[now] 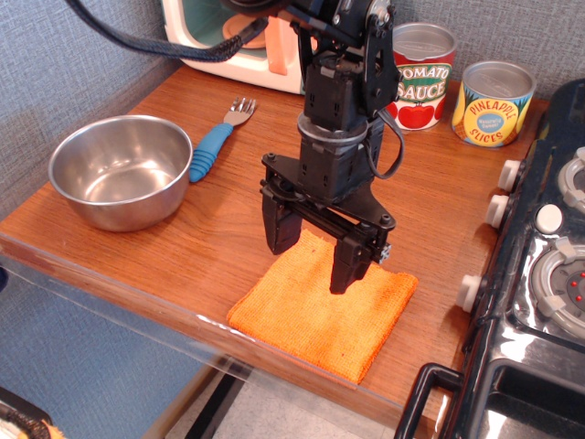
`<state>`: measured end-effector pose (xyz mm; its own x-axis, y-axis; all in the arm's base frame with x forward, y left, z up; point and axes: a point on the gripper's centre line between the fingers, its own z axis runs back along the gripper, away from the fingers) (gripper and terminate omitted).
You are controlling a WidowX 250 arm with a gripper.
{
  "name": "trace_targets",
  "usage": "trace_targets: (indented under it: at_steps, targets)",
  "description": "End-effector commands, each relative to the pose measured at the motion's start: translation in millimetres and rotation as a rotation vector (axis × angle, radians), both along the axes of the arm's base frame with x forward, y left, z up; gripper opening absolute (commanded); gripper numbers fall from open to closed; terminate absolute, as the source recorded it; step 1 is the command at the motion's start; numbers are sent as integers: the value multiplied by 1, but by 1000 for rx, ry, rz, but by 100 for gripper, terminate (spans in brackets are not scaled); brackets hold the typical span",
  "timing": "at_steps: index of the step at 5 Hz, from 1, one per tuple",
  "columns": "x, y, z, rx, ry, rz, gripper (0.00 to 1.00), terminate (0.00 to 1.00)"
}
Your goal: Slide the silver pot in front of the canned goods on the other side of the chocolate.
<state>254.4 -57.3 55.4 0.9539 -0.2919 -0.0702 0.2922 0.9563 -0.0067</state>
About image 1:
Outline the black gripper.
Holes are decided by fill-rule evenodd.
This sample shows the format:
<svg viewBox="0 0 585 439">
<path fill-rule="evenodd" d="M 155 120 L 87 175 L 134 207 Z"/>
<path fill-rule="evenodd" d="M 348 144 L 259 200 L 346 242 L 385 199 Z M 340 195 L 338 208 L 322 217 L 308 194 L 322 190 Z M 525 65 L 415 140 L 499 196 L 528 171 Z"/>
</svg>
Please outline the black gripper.
<svg viewBox="0 0 585 439">
<path fill-rule="evenodd" d="M 300 238 L 304 220 L 337 239 L 330 292 L 343 294 L 371 263 L 389 256 L 388 233 L 396 221 L 374 197 L 384 122 L 329 131 L 300 119 L 300 156 L 268 153 L 261 181 L 266 242 L 274 255 Z"/>
</svg>

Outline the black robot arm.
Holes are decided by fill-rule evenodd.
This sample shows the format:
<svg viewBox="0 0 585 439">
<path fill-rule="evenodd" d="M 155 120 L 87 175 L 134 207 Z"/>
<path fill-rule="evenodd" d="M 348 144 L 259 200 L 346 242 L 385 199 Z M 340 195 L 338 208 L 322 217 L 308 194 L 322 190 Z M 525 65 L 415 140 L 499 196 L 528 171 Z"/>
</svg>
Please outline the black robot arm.
<svg viewBox="0 0 585 439">
<path fill-rule="evenodd" d="M 233 1 L 243 15 L 287 21 L 298 37 L 304 107 L 300 154 L 268 153 L 262 216 L 274 254 L 289 250 L 310 222 L 336 240 L 330 290 L 341 294 L 389 252 L 394 218 L 371 186 L 396 165 L 378 169 L 383 133 L 393 122 L 400 74 L 393 53 L 389 1 Z"/>
</svg>

